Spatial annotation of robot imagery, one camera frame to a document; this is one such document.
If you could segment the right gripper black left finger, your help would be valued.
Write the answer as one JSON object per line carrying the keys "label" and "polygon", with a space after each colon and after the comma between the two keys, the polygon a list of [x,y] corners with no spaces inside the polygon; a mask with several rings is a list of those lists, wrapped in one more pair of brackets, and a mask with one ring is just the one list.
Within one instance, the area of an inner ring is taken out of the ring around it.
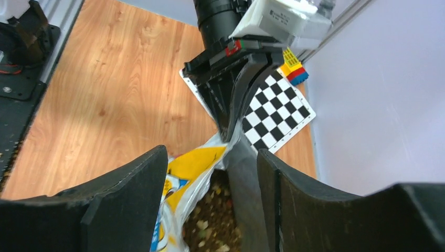
{"label": "right gripper black left finger", "polygon": [[53,196],[1,200],[1,251],[149,251],[167,164],[158,145]]}

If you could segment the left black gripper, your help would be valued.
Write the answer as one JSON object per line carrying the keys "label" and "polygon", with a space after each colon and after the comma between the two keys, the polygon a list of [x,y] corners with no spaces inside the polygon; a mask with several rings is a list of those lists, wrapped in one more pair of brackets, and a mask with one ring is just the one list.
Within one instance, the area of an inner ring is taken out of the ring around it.
{"label": "left black gripper", "polygon": [[229,142],[266,77],[283,65],[283,46],[269,36],[230,38],[251,1],[194,1],[204,51],[182,73],[196,86],[223,142]]}

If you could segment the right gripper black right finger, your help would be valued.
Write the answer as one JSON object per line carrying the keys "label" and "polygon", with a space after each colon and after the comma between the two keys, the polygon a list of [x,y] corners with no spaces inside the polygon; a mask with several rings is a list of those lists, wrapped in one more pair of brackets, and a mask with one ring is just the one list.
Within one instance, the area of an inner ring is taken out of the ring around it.
{"label": "right gripper black right finger", "polygon": [[257,172],[270,251],[444,251],[444,184],[367,196],[324,184],[268,150]]}

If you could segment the pet food bag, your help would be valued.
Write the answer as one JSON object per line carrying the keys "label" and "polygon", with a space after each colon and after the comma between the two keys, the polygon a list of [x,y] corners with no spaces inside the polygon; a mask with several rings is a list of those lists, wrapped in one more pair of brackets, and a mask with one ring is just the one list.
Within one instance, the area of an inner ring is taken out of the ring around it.
{"label": "pet food bag", "polygon": [[231,140],[168,159],[150,251],[268,251],[257,154],[241,123]]}

